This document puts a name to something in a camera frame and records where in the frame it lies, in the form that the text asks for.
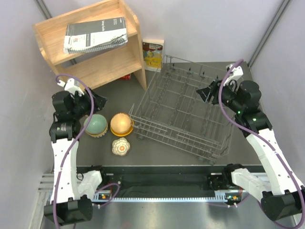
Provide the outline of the pale green ceramic bowl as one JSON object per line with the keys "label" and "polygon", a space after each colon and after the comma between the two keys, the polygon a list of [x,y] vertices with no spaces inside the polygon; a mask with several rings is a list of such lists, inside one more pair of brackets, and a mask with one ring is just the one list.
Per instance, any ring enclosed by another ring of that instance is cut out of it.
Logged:
{"label": "pale green ceramic bowl", "polygon": [[85,131],[91,135],[100,135],[107,131],[108,123],[106,118],[101,114],[93,114],[89,122],[89,117],[87,117],[83,123],[84,126],[87,125]]}

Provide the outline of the beige bird-pattern bowl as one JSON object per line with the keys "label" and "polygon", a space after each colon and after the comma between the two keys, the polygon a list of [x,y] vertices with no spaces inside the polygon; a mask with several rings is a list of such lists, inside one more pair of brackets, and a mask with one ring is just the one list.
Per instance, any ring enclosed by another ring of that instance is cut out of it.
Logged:
{"label": "beige bird-pattern bowl", "polygon": [[132,121],[127,114],[118,113],[113,116],[110,125],[114,132],[123,134],[129,131],[132,126]]}

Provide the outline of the grey wire dish rack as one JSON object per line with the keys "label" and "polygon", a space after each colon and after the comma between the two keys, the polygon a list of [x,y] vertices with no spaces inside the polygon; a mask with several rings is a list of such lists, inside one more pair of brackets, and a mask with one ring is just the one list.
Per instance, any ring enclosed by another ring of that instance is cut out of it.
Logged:
{"label": "grey wire dish rack", "polygon": [[228,155],[233,125],[218,105],[196,92],[222,73],[212,67],[166,55],[138,106],[129,116],[140,139],[149,138],[214,165]]}

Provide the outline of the floral patterned ceramic bowl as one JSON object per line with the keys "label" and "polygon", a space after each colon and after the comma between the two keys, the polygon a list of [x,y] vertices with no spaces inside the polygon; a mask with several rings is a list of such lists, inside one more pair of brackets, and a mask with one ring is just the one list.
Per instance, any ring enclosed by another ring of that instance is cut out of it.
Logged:
{"label": "floral patterned ceramic bowl", "polygon": [[130,150],[131,145],[126,138],[121,137],[112,142],[112,153],[119,156],[125,156]]}

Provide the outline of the yellow plastic bowl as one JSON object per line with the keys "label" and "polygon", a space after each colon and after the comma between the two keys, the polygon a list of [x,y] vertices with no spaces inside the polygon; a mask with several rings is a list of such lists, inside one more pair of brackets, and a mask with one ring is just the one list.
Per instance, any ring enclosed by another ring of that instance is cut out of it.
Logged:
{"label": "yellow plastic bowl", "polygon": [[115,121],[110,124],[111,132],[115,136],[124,137],[133,131],[133,121]]}

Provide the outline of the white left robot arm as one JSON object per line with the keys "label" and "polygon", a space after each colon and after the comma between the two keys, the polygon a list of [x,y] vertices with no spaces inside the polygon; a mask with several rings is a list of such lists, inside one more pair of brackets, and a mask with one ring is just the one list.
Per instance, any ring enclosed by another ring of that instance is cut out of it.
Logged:
{"label": "white left robot arm", "polygon": [[103,109],[107,98],[91,89],[83,94],[60,91],[52,96],[55,109],[49,135],[54,156],[54,182],[50,204],[44,207],[44,216],[56,228],[92,219],[92,200],[96,189],[103,189],[108,178],[100,170],[89,169],[77,179],[77,150],[80,136],[85,132],[80,119],[92,118]]}

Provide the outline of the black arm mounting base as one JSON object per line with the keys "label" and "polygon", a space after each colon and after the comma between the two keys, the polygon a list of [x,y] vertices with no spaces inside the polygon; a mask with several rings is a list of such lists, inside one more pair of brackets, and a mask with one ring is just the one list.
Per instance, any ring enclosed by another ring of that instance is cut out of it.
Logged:
{"label": "black arm mounting base", "polygon": [[117,198],[205,198],[215,197],[215,192],[239,194],[237,186],[223,182],[224,166],[90,166],[77,167],[78,177],[97,170],[102,175],[103,187],[112,187]]}

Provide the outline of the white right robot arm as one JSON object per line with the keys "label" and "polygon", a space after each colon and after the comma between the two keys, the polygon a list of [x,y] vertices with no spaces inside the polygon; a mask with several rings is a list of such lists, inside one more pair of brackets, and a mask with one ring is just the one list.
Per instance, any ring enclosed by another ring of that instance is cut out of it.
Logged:
{"label": "white right robot arm", "polygon": [[205,103],[228,107],[235,113],[232,124],[242,131],[256,152],[269,179],[264,182],[240,164],[228,164],[222,171],[226,188],[236,186],[246,190],[261,204],[264,214],[272,221],[301,214],[305,218],[305,186],[293,174],[275,138],[273,127],[259,108],[261,91],[253,81],[243,81],[237,89],[213,81],[196,91]]}

